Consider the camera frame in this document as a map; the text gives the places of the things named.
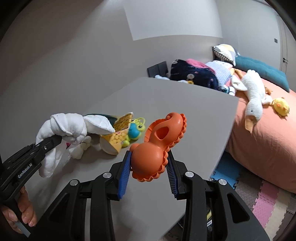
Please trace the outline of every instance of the human hand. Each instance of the human hand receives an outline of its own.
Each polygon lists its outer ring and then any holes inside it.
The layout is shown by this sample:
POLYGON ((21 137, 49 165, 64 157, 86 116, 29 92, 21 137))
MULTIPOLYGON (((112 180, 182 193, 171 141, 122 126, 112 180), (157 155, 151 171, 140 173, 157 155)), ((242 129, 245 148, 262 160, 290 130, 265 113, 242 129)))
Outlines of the human hand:
MULTIPOLYGON (((17 201, 17 205, 22 212, 22 221, 25 224, 28 223, 30 227, 35 226, 37 223, 37 217, 36 213, 33 210, 33 205, 29 201, 28 193, 25 189, 25 186, 23 186, 20 190, 20 198, 17 201)), ((17 216, 15 215, 15 213, 10 208, 4 205, 1 206, 1 211, 12 229, 21 234, 21 230, 15 224, 15 222, 17 221, 17 216)))

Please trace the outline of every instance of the white plush toy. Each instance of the white plush toy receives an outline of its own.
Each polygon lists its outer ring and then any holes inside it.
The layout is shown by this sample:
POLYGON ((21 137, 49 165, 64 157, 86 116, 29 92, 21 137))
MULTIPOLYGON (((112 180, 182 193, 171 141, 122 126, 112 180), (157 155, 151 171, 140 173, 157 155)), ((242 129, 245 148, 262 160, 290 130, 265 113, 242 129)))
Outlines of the white plush toy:
POLYGON ((77 146, 69 148, 69 153, 72 158, 80 160, 83 152, 91 146, 91 137, 86 136, 84 140, 77 146))
POLYGON ((79 159, 91 141, 91 137, 86 136, 87 133, 107 135, 114 132, 115 129, 105 116, 82 116, 77 113, 51 115, 50 119, 40 128, 36 136, 36 144, 53 135, 62 136, 62 142, 45 154, 41 162, 42 166, 39 168, 39 175, 49 178, 53 174, 66 151, 66 142, 78 145, 77 149, 71 150, 71 156, 79 159))
POLYGON ((246 96, 249 99, 249 103, 246 107, 246 119, 245 128, 252 133, 254 125, 261 119, 263 114, 264 104, 271 104, 272 97, 265 96, 265 87, 261 77, 254 70, 248 70, 247 73, 242 76, 239 70, 235 70, 239 80, 235 75, 232 77, 232 86, 236 90, 246 91, 246 96))

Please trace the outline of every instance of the pink foam mat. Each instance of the pink foam mat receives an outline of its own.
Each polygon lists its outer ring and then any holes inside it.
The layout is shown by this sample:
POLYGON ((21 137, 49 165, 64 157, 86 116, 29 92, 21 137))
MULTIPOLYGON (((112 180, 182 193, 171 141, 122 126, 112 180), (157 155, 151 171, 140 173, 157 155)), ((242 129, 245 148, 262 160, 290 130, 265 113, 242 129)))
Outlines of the pink foam mat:
POLYGON ((279 193, 279 188, 269 182, 263 181, 259 192, 259 198, 253 207, 253 213, 258 219, 263 228, 268 223, 271 212, 274 209, 274 204, 279 193))

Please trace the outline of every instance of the teal plush toy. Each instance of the teal plush toy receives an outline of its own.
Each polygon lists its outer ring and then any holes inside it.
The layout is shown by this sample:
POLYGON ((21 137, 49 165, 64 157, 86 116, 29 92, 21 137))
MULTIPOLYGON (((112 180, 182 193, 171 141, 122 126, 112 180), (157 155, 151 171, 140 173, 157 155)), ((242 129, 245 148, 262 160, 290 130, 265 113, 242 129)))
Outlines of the teal plush toy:
POLYGON ((140 138, 140 136, 142 135, 142 132, 145 130, 144 124, 145 124, 145 119, 142 117, 133 119, 131 121, 128 134, 126 136, 126 139, 122 143, 122 147, 127 147, 130 144, 131 140, 137 140, 140 138))

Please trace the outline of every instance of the blue foam mat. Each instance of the blue foam mat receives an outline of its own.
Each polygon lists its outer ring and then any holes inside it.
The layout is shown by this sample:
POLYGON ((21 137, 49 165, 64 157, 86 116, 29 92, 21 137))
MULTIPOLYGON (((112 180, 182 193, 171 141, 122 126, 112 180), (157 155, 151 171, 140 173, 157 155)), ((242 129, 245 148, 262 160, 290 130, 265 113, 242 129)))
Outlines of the blue foam mat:
POLYGON ((218 166, 211 175, 211 178, 215 180, 225 179, 234 188, 234 185, 239 177, 239 173, 243 169, 244 167, 236 162, 233 157, 225 151, 218 163, 218 166))

